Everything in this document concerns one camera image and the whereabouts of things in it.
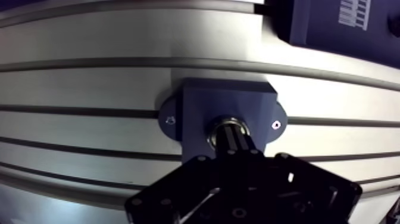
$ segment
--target barcode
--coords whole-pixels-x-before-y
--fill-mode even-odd
[[[370,6],[371,0],[341,0],[338,22],[367,30]]]

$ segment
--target screw head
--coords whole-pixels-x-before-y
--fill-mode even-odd
[[[242,208],[236,208],[236,209],[232,210],[232,215],[235,218],[242,219],[242,218],[246,217],[247,211]]]
[[[142,204],[142,200],[140,200],[140,199],[138,199],[138,198],[134,198],[134,199],[132,200],[132,204],[133,204],[134,206],[139,206],[139,205]]]
[[[272,123],[271,127],[274,130],[278,130],[281,126],[282,126],[282,124],[280,123],[280,121],[276,120],[276,121],[274,121],[274,123]]]
[[[210,190],[210,194],[218,194],[221,191],[221,188],[214,188]]]
[[[197,160],[199,160],[201,162],[205,161],[206,159],[207,158],[205,158],[205,156],[203,156],[203,155],[197,156]]]
[[[170,205],[172,201],[169,198],[162,199],[160,203],[164,206]]]
[[[167,117],[167,119],[165,120],[165,122],[166,122],[168,125],[175,125],[176,119],[175,119],[174,116],[170,116],[170,117]]]

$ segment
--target bolt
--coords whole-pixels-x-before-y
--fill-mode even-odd
[[[176,120],[175,120],[175,117],[174,117],[174,116],[170,116],[170,117],[167,117],[167,119],[165,120],[165,122],[166,122],[168,125],[175,125]]]
[[[282,124],[280,123],[280,121],[276,120],[274,121],[274,123],[272,123],[272,129],[278,130],[281,127],[281,125]]]
[[[236,209],[232,210],[232,215],[235,218],[241,219],[241,218],[246,217],[247,211],[245,209],[242,209],[242,208],[236,208]]]
[[[139,206],[139,205],[142,204],[142,200],[140,200],[140,199],[138,199],[138,198],[134,198],[134,199],[132,200],[132,204],[133,204],[134,206]]]
[[[210,190],[210,194],[218,194],[221,191],[221,188],[214,188]]]
[[[289,158],[289,154],[286,153],[279,153],[279,156],[281,156],[281,158]]]
[[[169,198],[165,198],[165,199],[161,200],[160,203],[164,206],[167,206],[167,205],[171,204],[171,200]]]
[[[206,159],[207,159],[207,158],[205,158],[205,156],[202,156],[202,155],[197,156],[197,160],[199,160],[199,161],[201,161],[201,162],[205,161]]]

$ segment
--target blue mounting bracket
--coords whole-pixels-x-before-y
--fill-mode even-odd
[[[269,83],[198,78],[183,81],[182,88],[162,105],[158,123],[168,137],[182,143],[186,162],[197,155],[215,157],[207,141],[208,128],[223,117],[243,121],[261,151],[288,123]]]

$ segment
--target hole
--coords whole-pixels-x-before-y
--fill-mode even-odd
[[[289,183],[292,183],[294,177],[295,175],[293,173],[289,173],[289,176],[287,176],[287,181],[289,181]]]

